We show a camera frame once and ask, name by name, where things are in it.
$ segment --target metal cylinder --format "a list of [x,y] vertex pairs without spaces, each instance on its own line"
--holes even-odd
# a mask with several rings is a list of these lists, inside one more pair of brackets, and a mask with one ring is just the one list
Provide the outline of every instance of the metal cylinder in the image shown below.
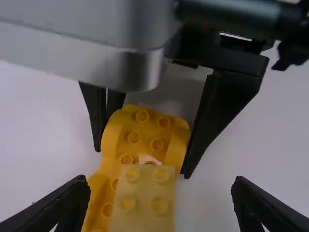
[[180,0],[181,21],[196,21],[243,36],[276,37],[282,6],[277,0]]

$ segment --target yellow plastic piece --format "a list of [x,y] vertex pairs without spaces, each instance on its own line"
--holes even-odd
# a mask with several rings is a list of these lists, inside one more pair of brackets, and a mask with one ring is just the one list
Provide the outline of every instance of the yellow plastic piece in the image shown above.
[[117,160],[103,157],[99,170],[88,178],[91,196],[82,232],[108,232],[121,165],[133,163],[133,157],[126,154]]
[[173,232],[175,167],[123,165],[109,232]]
[[150,109],[126,105],[109,119],[101,140],[101,151],[112,159],[130,155],[134,161],[147,154],[180,173],[190,130],[183,119]]
[[175,176],[189,137],[180,118],[134,105],[116,111],[102,136],[99,170],[88,179],[82,232],[172,232]]

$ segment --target white table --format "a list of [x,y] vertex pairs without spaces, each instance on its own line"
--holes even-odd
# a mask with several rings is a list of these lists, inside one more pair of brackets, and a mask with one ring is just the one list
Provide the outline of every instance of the white table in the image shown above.
[[[273,64],[276,51],[266,55]],[[192,124],[210,72],[171,66],[160,87],[130,94],[125,103]],[[266,73],[260,93],[210,145],[191,179],[179,180],[177,232],[239,231],[230,195],[237,175],[309,217],[308,72],[309,63]],[[2,221],[76,175],[90,176],[101,154],[77,82],[5,62],[0,75]]]

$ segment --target silver metal housing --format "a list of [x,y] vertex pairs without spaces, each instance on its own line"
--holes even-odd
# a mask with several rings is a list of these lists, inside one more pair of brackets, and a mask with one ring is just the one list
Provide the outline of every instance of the silver metal housing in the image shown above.
[[174,0],[1,0],[0,58],[120,91],[160,80]]

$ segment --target lego stud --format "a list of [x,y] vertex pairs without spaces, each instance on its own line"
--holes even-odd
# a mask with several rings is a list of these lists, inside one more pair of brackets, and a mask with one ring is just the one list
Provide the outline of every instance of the lego stud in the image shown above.
[[132,212],[137,205],[137,199],[133,196],[125,196],[119,199],[119,207],[123,213]]
[[126,169],[126,180],[130,183],[138,181],[140,178],[140,170],[138,167],[128,167]]
[[160,138],[155,138],[150,142],[150,148],[153,151],[162,151],[164,149],[164,142]]
[[152,210],[156,215],[164,215],[168,209],[169,203],[164,197],[156,197],[152,200]]
[[171,126],[171,121],[168,117],[162,117],[158,121],[158,126],[161,129],[168,129]]
[[115,179],[111,182],[112,190],[116,191],[118,187],[118,179]]
[[112,214],[112,204],[111,203],[107,203],[107,204],[103,205],[102,214],[103,214],[103,216],[105,216],[107,218],[111,216],[111,214]]
[[149,160],[149,161],[146,161],[146,162],[144,163],[144,165],[156,165],[156,163],[153,162],[153,161],[151,161],[151,160]]
[[137,132],[131,132],[127,137],[129,143],[131,144],[138,144],[141,140],[141,136]]
[[169,181],[169,170],[166,167],[157,167],[153,172],[153,180],[158,184],[165,184]]
[[134,163],[134,158],[133,158],[133,156],[131,156],[131,155],[122,155],[121,157],[120,157],[120,162],[122,163],[122,164],[133,164]]
[[149,113],[146,110],[140,110],[135,115],[136,120],[139,123],[144,123],[149,121]]

